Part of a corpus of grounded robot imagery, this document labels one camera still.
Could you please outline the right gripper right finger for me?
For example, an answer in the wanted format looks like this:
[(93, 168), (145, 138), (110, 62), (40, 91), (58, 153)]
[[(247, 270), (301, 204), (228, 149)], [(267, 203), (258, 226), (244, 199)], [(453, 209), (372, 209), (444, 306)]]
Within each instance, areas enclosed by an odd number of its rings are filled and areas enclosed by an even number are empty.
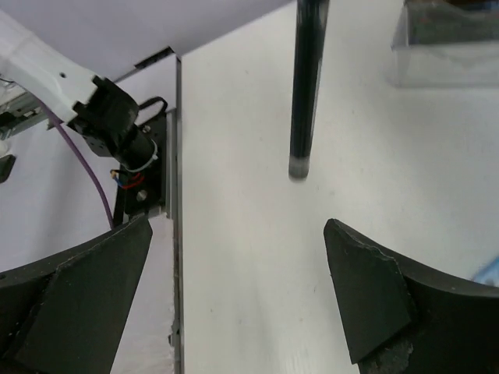
[(330, 219), (327, 262), (361, 373), (496, 373), (498, 289), (435, 270)]

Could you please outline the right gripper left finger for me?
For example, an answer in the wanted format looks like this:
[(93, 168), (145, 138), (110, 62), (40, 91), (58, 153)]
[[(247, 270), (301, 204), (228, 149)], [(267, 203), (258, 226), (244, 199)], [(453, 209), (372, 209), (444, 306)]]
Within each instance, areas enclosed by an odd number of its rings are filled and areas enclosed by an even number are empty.
[(152, 238), (136, 218), (1, 274), (3, 373), (109, 373)]

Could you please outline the black ink gel pen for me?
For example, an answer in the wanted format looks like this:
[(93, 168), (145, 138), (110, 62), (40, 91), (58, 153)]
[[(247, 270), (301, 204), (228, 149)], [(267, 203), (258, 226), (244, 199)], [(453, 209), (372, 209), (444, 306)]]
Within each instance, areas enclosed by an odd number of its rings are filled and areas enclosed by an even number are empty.
[(297, 2), (288, 162), (293, 180), (304, 180), (309, 174), (329, 5), (324, 0)]

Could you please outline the light blue correction pen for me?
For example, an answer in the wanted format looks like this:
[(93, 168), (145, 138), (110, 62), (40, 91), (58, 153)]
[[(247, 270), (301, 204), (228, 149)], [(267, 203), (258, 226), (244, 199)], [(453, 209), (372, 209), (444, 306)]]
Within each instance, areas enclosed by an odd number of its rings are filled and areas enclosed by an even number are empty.
[(499, 285), (499, 257), (497, 256), (480, 269), (472, 277), (472, 280), (478, 284), (485, 284), (497, 288)]

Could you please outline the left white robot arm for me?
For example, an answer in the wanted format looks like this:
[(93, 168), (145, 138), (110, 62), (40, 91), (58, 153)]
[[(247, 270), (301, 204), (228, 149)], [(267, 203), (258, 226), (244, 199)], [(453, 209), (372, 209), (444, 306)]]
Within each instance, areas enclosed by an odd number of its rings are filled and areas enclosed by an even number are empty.
[(127, 92), (60, 54), (5, 12), (1, 74), (78, 132), (99, 157), (113, 157), (132, 173), (157, 160), (158, 146), (136, 125), (140, 106)]

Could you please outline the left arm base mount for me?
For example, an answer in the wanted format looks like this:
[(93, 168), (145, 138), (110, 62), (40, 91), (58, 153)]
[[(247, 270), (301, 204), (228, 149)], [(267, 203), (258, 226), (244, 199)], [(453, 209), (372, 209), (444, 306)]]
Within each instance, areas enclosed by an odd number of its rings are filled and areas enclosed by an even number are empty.
[(125, 221), (142, 214), (158, 215), (169, 208), (169, 113), (168, 102), (162, 97), (152, 97), (140, 105), (140, 110), (153, 106), (159, 110), (139, 125), (144, 135), (157, 145), (157, 160), (145, 170), (128, 172), (124, 167), (111, 171), (111, 177), (118, 185), (112, 217), (117, 227)]

